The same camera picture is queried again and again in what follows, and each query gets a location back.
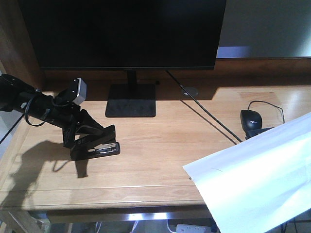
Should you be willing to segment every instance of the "monitor base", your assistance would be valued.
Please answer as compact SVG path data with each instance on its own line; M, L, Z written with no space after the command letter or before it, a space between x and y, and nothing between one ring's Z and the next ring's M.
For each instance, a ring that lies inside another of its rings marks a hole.
M156 87L153 84L113 84L110 87L106 117L155 117Z

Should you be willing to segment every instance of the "white sheet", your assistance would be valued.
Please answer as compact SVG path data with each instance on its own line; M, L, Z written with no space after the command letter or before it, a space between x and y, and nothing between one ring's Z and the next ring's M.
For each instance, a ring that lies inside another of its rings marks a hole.
M222 233L263 233L311 208L311 113L184 166Z

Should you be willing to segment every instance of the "black mouse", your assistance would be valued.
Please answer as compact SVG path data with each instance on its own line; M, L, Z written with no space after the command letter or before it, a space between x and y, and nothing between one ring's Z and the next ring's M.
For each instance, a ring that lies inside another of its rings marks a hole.
M241 110L240 117L244 132L261 129L262 118L258 112L252 110Z

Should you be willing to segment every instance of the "power strip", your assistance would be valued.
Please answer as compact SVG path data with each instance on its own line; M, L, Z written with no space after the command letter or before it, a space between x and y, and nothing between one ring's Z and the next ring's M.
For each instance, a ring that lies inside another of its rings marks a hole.
M176 233L212 233L210 227L178 224Z

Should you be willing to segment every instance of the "cable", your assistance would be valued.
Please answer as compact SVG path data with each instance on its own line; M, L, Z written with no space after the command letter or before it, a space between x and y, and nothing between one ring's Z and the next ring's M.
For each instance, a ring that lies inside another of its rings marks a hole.
M293 221L294 221L295 231L296 231L296 233L298 233L297 225L296 225L296 218L293 218Z
M40 124L37 125L33 125L32 123L29 122L29 117L28 117L28 111L30 108L31 103L34 101L34 99L39 95L40 91L36 90L36 94L28 101L26 109L25 109L25 120L27 122L27 124L31 125L31 126L36 126L39 127L41 125L43 125L46 121L41 122Z
M14 125L9 129L9 131L5 134L5 136L1 139L0 144L6 139L6 137L10 134L10 132L17 126L17 124L22 120L22 118L25 116L25 114L22 114L19 119L14 123Z
M170 229L169 220L168 220L168 219L166 220L166 226L167 226L167 229L170 231L170 233L176 233L176 232L173 232L173 231Z
M98 222L96 222L96 226L95 226L96 233L99 233L101 227L102 227L102 222L100 222L99 226L98 226Z
M132 227L130 233L133 233L133 232L134 232L136 226L138 225L138 222L139 222L138 220L135 221L135 223L134 223L134 225L133 225L133 227Z
M285 222L285 225L283 223L280 225L281 233L285 233L287 228L287 222Z
M285 123L284 112L283 112L283 109L282 109L281 107L278 107L278 106L276 106L276 105L274 105L274 104L272 104L272 103L266 102L266 101L253 100L253 101L251 101L251 102L249 103L249 105L248 105L248 107L247 107L247 110L249 110L249 107L250 107L251 104L254 103L254 102L267 103L267 104L269 104L269 105L271 105L271 106L273 106L273 107L276 107L276 108L280 109L281 112L282 112L283 124Z
M227 130L232 136L234 136L239 142L242 142L242 140L235 135L229 128L227 128L223 123L221 123L216 117L214 117L208 110L206 110L200 103L199 101L197 101L190 93L189 91L183 87L183 85L169 72L166 71L174 80L175 82L177 82L177 84L188 94L188 96L191 97L191 99L193 99L197 105L200 106L200 108L203 109L204 112L206 112L211 118L213 118L220 126L222 126L225 130Z
M58 105L58 104L54 103L53 97L51 97L51 103L52 103L52 105L53 105L54 107L67 107L67 106L69 106L69 103L66 103L66 104L64 104L64 105Z

